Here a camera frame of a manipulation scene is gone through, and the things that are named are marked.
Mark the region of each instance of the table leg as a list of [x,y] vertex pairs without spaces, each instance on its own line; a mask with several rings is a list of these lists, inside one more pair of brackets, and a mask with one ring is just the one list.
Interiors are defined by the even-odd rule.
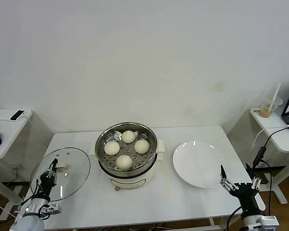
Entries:
[[209,218],[209,221],[210,221],[210,225],[212,225],[212,226],[215,225],[213,218]]
[[[265,173],[264,175],[268,182],[266,184],[260,185],[261,192],[268,192],[270,191],[270,174]],[[285,196],[283,195],[281,189],[279,188],[279,184],[289,176],[289,164],[284,167],[275,177],[272,177],[272,191],[274,192],[275,196],[277,197],[279,203],[287,204],[288,201],[286,200]]]
[[14,203],[20,203],[21,197],[0,182],[0,194]]
[[[227,221],[228,221],[228,218],[229,217],[222,217],[222,221],[221,221],[221,228],[222,230],[226,229],[227,228]],[[241,218],[241,215],[234,215],[230,222],[229,222],[229,226],[231,226],[233,223],[235,223],[237,220],[239,220]]]
[[[17,186],[15,186],[13,192],[18,195],[18,194],[21,192],[22,189],[23,189],[23,186],[22,186],[22,185],[17,185]],[[19,205],[19,204],[20,204],[20,202],[19,202],[19,203],[15,203],[15,202],[13,202],[13,201],[8,201],[8,203],[5,205],[4,209],[5,209],[6,211],[11,212],[12,209],[13,209],[13,207],[14,207],[15,205]],[[6,211],[4,211],[4,210],[2,211],[2,213],[1,213],[1,215],[0,215],[0,220],[7,220],[7,219],[8,219],[8,217],[9,217],[10,214],[7,213]]]

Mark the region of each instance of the phone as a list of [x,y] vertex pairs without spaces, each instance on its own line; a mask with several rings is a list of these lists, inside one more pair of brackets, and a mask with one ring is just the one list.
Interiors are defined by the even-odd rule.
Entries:
[[11,117],[11,120],[12,121],[16,121],[20,115],[24,114],[25,111],[22,111],[22,110],[18,110],[12,117]]
[[18,121],[21,118],[21,115],[24,115],[24,110],[8,110],[1,109],[0,110],[0,120],[3,121]]

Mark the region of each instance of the white wall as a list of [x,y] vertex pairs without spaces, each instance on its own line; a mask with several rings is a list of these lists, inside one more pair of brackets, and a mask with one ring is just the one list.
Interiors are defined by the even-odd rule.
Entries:
[[[31,109],[53,133],[228,133],[278,82],[286,99],[289,0],[0,0],[0,108]],[[243,124],[234,137],[252,139]]]

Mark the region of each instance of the white table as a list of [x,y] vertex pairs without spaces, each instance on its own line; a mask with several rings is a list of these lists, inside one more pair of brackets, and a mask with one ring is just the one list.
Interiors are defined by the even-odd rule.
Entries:
[[[193,139],[206,141],[220,149],[229,161],[229,178],[233,182],[251,182],[241,161],[219,125],[155,128],[158,139],[164,140],[163,160],[156,162],[156,171],[149,183],[132,190],[115,191],[99,164],[91,159],[91,171],[83,187],[74,195],[59,201],[62,213],[45,221],[46,230],[93,228],[213,218],[230,215],[239,207],[221,185],[201,189],[189,185],[175,172],[172,154],[181,143]],[[55,134],[47,154],[59,148],[77,147],[89,153],[101,132]],[[256,196],[261,210],[265,205]],[[202,230],[218,230],[220,226]]]
[[[26,118],[21,118],[19,121],[15,122],[0,121],[0,135],[2,139],[2,143],[0,145],[0,160],[6,155],[9,148],[27,123],[27,118],[30,118],[32,116],[32,112],[26,110],[24,116]],[[3,160],[1,160],[1,164],[6,166],[8,165]],[[5,198],[9,199],[9,202],[6,204],[4,209],[10,211],[14,204],[19,204],[21,202],[22,198],[18,196],[21,189],[22,186],[16,186],[14,191],[12,191],[0,182],[0,194]],[[3,211],[0,216],[0,220],[6,220],[7,217],[8,214]]]
[[[269,128],[275,126],[283,126],[287,125],[283,119],[272,113],[269,118],[263,118],[259,115],[259,108],[251,108],[250,110],[251,115],[255,118],[257,123],[260,125],[261,128]],[[264,132],[270,136],[273,132],[281,130],[282,128],[270,128],[265,130]],[[274,146],[283,153],[289,153],[289,129],[278,132],[274,134],[271,139]],[[287,204],[287,200],[282,193],[281,189],[279,188],[279,184],[289,176],[289,164],[281,170],[275,177],[272,178],[272,191],[276,195],[278,201],[281,204]],[[268,179],[267,184],[260,185],[261,192],[270,191],[270,174],[265,174],[265,177]]]

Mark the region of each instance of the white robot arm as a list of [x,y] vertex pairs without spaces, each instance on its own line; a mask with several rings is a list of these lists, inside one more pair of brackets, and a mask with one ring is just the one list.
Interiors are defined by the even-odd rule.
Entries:
[[275,231],[279,226],[275,216],[265,216],[255,199],[259,192],[261,183],[260,178],[254,177],[252,183],[232,183],[227,179],[225,170],[221,166],[221,185],[230,193],[230,195],[239,199],[243,213],[242,220],[245,227],[240,231]]
[[56,185],[57,163],[58,160],[55,158],[49,168],[39,177],[40,185],[37,180],[37,187],[33,195],[21,203],[21,205],[24,205],[31,199],[25,213],[19,215],[15,223],[10,227],[10,231],[44,231],[44,222],[42,220],[61,212],[58,204],[48,204],[50,202],[50,192]]

